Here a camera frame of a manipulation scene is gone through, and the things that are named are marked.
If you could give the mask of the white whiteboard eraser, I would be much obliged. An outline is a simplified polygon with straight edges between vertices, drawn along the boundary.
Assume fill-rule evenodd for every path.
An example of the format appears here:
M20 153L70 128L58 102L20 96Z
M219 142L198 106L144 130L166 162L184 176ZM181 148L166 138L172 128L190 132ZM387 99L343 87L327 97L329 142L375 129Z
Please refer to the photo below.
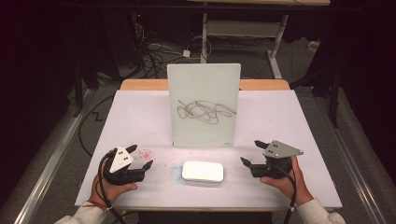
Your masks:
M224 168L217 162L185 161L181 175L187 181L219 183L223 180Z

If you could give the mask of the person's left hand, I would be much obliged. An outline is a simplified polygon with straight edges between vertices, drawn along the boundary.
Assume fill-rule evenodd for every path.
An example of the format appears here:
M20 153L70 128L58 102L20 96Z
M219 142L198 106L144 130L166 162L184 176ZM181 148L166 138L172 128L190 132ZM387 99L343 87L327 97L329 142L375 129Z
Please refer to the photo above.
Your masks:
M112 185L104 178L96 175L92 181L92 192L88 201L109 207L121 196L121 194L136 189L137 185L135 183L123 186Z

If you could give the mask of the aluminium rail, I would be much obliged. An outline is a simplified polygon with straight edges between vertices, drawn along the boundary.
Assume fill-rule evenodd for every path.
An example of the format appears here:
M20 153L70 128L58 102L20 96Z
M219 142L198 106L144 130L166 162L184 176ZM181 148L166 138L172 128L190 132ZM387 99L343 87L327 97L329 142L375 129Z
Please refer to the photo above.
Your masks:
M324 100L321 98L316 98L315 101L319 111L321 112L332 132L332 136L335 138L337 145L336 148L340 154L341 161L346 167L346 171L371 222L373 224L386 224L386 219L378 207L378 203L375 200L374 194L368 186L367 181L363 178L363 175L361 174L357 163L354 161L352 154L348 151L347 144L344 141L339 129L333 125L329 118L329 111Z
M43 146L22 175L13 191L10 205L16 205L17 215L11 224L30 224L44 199L53 178L64 159L67 147L88 111L96 90L85 90L82 94L82 106L72 105L61 118Z

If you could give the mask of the white paper table cover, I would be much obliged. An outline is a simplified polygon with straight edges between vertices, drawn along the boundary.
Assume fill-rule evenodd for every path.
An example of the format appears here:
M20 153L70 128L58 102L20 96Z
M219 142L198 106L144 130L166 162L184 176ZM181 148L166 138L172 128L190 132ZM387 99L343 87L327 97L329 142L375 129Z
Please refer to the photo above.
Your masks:
M242 163L262 163L256 141L280 141L303 151L298 161L310 192L328 209L341 207L317 143L294 91L240 91L232 147L176 148L167 91L118 91L107 116L76 203L90 194L100 160L114 147L135 145L133 166L152 163L137 190L121 195L118 208L135 210L275 211L290 201L253 177ZM219 183L186 181L185 161L213 161L224 167Z

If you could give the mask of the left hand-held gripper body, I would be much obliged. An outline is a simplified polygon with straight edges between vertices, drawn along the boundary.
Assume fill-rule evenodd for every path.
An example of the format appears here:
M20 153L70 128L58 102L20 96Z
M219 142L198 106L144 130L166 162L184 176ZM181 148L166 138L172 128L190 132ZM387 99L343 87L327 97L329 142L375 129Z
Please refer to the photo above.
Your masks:
M126 147L116 147L106 154L107 161L103 170L104 178L112 185L122 186L129 183L141 182L145 178L142 168L130 170L134 159Z

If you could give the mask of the black metal stand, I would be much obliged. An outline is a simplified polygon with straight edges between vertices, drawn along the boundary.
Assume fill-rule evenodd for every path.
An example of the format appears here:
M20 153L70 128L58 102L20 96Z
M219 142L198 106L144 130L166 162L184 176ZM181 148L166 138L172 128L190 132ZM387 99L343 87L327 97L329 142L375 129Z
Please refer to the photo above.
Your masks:
M329 119L334 128L338 127L337 108L339 95L340 74L336 68L325 67L290 83L292 90L300 86L310 86L314 97L329 96Z
M85 83L87 88L90 90L97 90L99 88L99 82L97 79L97 74L93 69L85 64L82 60L77 60L75 66L75 102L76 109L74 117L76 118L83 107L83 90L82 84Z

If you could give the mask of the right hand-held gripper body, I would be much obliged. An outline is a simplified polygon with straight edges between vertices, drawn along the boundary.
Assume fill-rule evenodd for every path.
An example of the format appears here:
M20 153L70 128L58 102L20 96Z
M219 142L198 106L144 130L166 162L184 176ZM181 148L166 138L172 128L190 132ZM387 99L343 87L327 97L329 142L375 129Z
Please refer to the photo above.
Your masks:
M262 155L266 159L265 164L252 164L249 167L253 177L272 177L281 179L286 177L292 169L291 158L303 155L304 152L296 147L289 146L279 141L272 141Z

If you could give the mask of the white glass whiteboard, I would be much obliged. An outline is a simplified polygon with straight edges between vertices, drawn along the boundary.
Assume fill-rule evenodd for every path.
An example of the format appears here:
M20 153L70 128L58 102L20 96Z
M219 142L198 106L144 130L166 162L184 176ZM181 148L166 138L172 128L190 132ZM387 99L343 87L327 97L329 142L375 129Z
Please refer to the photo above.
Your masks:
M231 147L234 143L241 65L169 64L175 147Z

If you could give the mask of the person's right hand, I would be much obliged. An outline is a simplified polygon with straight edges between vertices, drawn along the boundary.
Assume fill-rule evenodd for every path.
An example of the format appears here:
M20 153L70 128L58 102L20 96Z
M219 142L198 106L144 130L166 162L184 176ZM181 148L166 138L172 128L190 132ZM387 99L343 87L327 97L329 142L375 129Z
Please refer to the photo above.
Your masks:
M314 199L312 194L309 192L305 181L303 172L299 166L296 157L291 158L293 169L290 171L290 177L294 180L296 188L293 187L292 182L287 178L273 179L268 176L264 176L260 179L263 184L279 189L287 198L292 199L295 196L295 203L301 205Z

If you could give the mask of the white metal table frame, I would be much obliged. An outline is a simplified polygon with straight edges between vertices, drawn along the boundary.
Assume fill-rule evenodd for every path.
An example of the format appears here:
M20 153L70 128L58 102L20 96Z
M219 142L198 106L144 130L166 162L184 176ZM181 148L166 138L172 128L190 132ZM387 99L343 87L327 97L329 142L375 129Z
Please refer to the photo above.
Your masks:
M266 52L268 63L275 79L282 79L276 55L288 22L288 15L283 15L279 22L261 21L219 21L210 20L208 14L203 15L202 46L200 62L207 63L209 55L209 35L237 37L270 37L274 39L273 47Z

